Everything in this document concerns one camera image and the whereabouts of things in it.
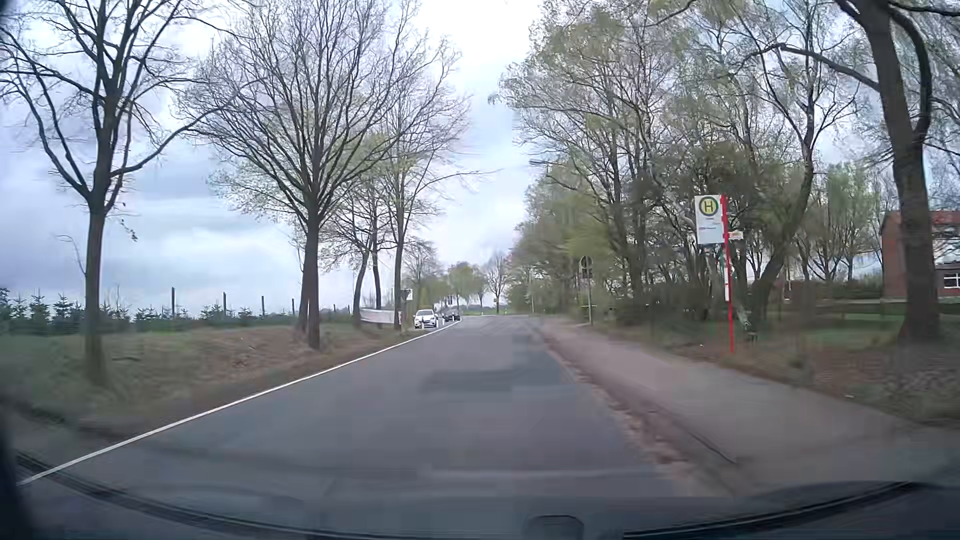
white banner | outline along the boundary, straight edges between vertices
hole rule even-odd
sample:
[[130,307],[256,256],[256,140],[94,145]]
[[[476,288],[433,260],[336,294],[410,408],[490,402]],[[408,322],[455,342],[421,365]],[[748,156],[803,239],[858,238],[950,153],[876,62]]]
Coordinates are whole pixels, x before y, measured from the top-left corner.
[[385,323],[392,325],[394,323],[394,311],[392,309],[370,309],[360,308],[360,320],[368,323]]

traffic sign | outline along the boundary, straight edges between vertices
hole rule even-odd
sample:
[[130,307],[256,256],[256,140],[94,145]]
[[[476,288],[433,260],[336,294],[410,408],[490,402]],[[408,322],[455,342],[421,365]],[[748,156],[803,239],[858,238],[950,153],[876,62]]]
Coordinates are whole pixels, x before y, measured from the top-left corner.
[[580,277],[585,280],[593,279],[593,259],[586,255],[580,257]]
[[693,207],[697,214],[697,243],[722,244],[726,216],[721,211],[720,195],[697,195]]

parked car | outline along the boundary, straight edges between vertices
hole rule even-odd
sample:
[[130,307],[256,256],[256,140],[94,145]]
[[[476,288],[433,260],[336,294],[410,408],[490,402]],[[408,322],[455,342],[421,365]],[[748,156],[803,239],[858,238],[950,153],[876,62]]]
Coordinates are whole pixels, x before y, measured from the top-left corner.
[[437,328],[437,314],[433,309],[421,309],[414,315],[414,328]]

red and white post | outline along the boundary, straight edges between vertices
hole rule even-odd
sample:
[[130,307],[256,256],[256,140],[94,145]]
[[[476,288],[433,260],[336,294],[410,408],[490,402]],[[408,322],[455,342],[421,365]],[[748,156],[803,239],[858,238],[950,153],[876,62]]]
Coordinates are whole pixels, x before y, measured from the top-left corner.
[[727,196],[720,195],[720,210],[723,212],[723,296],[727,301],[727,326],[730,334],[730,352],[733,353],[733,284],[730,265],[730,225],[727,220]]

asphalt road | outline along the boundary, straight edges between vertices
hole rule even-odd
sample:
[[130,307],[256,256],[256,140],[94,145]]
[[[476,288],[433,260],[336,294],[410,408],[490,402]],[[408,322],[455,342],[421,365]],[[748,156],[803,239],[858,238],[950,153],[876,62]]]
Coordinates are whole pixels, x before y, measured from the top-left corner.
[[[64,473],[298,527],[316,525],[319,509],[335,501],[673,494],[516,316],[465,317]],[[23,489],[39,505],[65,496],[51,479]]]

